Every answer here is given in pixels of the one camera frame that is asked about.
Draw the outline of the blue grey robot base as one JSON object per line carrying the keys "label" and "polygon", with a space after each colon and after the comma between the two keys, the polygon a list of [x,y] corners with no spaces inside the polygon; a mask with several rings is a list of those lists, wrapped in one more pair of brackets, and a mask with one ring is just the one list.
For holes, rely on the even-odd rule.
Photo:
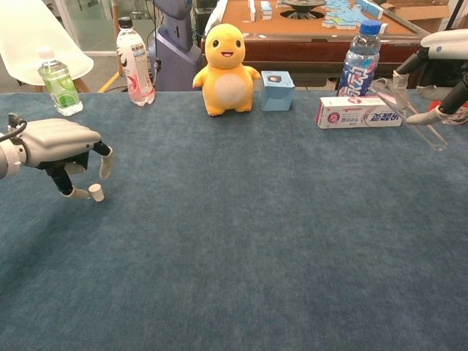
{"label": "blue grey robot base", "polygon": [[157,91],[191,91],[201,69],[201,49],[193,43],[192,0],[152,0],[163,14],[151,54]]}

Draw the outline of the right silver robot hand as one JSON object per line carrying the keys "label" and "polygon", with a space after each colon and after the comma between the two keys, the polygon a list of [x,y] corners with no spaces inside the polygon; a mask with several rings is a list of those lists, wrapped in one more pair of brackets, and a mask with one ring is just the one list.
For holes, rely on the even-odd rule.
{"label": "right silver robot hand", "polygon": [[468,29],[438,31],[424,37],[418,50],[393,71],[393,87],[406,92],[409,74],[425,67],[416,92],[438,101],[429,112],[407,117],[412,125],[449,120],[468,102]]}

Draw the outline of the white chair wooden legs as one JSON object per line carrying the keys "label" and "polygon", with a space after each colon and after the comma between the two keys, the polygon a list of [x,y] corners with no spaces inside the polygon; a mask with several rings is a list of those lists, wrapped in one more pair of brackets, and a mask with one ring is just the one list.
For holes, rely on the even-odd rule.
{"label": "white chair wooden legs", "polygon": [[37,49],[47,46],[67,65],[79,92],[90,92],[83,82],[94,67],[42,0],[0,0],[0,56],[14,79],[41,92],[41,59]]}

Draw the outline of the transparent glass test tube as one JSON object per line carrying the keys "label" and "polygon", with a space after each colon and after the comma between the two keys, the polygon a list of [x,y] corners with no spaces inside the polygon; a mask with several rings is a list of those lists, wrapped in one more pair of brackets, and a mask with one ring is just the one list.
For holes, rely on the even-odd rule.
{"label": "transparent glass test tube", "polygon": [[438,131],[429,125],[412,125],[407,123],[407,118],[419,114],[410,98],[392,86],[390,80],[380,78],[374,80],[370,87],[393,112],[401,118],[402,124],[418,134],[435,151],[444,151],[448,146],[447,141]]}

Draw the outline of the blue cap water bottle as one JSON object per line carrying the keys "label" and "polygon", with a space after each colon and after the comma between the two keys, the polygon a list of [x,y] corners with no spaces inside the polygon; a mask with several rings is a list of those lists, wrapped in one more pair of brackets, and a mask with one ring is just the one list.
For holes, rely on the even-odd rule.
{"label": "blue cap water bottle", "polygon": [[337,95],[365,96],[373,81],[380,58],[380,29],[378,20],[365,20],[351,41],[344,60]]}

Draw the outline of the black mahjong table centre dome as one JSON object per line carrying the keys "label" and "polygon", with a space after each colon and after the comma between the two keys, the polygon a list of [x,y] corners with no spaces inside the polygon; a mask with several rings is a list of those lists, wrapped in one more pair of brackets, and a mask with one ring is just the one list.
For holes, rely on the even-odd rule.
{"label": "black mahjong table centre dome", "polygon": [[314,11],[315,7],[325,5],[325,0],[282,0],[282,3],[291,7],[291,10],[280,13],[284,18],[308,20],[320,19],[325,16],[321,12]]}

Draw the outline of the brown mahjong table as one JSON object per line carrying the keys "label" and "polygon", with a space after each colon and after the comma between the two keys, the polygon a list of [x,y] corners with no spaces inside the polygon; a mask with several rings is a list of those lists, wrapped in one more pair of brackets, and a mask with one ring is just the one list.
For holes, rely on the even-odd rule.
{"label": "brown mahjong table", "polygon": [[[329,29],[321,20],[296,20],[282,17],[276,0],[268,0],[273,16],[263,20],[260,14],[250,20],[248,0],[218,0],[207,27],[230,23],[244,34],[244,63],[259,71],[285,70],[298,86],[312,86],[316,80],[337,78],[357,30]],[[375,74],[390,77],[428,35],[408,20],[386,10],[382,22],[380,60]]]}

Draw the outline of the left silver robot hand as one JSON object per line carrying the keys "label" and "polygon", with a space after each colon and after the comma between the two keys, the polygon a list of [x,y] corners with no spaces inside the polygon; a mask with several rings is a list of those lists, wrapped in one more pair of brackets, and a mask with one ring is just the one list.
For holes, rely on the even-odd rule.
{"label": "left silver robot hand", "polygon": [[71,174],[87,170],[90,151],[101,156],[101,179],[109,178],[113,169],[114,151],[102,141],[101,135],[63,118],[27,122],[16,113],[9,113],[7,133],[0,133],[0,142],[3,140],[22,144],[27,160],[21,167],[44,170],[60,193],[68,198],[91,197],[88,189],[78,189],[69,178]]}

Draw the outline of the blue table mat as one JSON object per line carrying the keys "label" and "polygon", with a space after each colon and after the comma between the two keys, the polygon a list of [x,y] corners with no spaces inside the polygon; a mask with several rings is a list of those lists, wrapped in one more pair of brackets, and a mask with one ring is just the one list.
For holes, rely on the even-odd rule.
{"label": "blue table mat", "polygon": [[0,351],[468,351],[468,127],[85,94],[105,200],[0,181]]}

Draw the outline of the cardboard box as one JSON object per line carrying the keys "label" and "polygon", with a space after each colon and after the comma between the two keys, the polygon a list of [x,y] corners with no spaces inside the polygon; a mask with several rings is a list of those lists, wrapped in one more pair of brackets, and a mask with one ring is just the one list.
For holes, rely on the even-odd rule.
{"label": "cardboard box", "polygon": [[399,17],[434,33],[444,18],[450,17],[450,0],[385,0],[386,7]]}

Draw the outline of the green label water bottle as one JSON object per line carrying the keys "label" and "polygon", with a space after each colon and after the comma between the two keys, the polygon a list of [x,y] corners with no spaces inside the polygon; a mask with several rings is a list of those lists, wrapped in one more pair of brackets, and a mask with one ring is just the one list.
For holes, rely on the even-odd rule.
{"label": "green label water bottle", "polygon": [[53,100],[55,109],[63,116],[71,116],[82,111],[83,103],[67,65],[59,61],[52,49],[47,46],[38,48],[37,55],[42,60],[37,71]]}

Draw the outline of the pink label drink bottle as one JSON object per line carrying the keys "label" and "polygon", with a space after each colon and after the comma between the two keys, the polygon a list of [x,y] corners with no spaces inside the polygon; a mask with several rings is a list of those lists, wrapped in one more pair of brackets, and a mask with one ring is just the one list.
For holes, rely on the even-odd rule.
{"label": "pink label drink bottle", "polygon": [[150,105],[154,101],[155,90],[149,77],[146,45],[134,30],[130,17],[120,17],[118,24],[116,50],[126,75],[129,98],[138,106]]}

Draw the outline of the white pink toothpaste box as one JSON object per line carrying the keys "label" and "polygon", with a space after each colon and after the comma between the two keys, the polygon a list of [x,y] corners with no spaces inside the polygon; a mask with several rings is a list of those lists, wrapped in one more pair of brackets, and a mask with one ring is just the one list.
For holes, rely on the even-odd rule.
{"label": "white pink toothpaste box", "polygon": [[400,127],[402,118],[379,97],[321,97],[315,119],[321,129]]}

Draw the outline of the light blue small box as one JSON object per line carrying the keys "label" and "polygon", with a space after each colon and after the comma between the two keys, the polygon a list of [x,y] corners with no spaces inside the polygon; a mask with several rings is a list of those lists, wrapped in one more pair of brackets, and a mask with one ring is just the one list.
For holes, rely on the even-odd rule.
{"label": "light blue small box", "polygon": [[262,111],[288,111],[295,84],[288,71],[262,71],[260,107]]}

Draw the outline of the yellow plush duck toy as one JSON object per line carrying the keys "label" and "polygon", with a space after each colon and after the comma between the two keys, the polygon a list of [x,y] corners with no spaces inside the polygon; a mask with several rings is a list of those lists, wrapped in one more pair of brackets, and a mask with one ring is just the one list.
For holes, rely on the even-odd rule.
{"label": "yellow plush duck toy", "polygon": [[207,64],[195,75],[192,86],[201,87],[209,116],[227,110],[249,112],[253,104],[254,80],[260,73],[243,65],[246,54],[244,36],[229,23],[214,26],[205,38]]}

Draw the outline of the black tripod stand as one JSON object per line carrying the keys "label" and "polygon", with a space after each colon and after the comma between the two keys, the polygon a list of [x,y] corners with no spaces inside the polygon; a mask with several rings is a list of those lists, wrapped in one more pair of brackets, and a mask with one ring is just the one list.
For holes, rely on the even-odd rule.
{"label": "black tripod stand", "polygon": [[461,7],[464,0],[448,0],[447,6],[449,10],[449,16],[441,20],[438,31],[444,31],[447,29],[448,24],[451,23],[450,29],[456,29],[458,26],[458,14],[461,11]]}

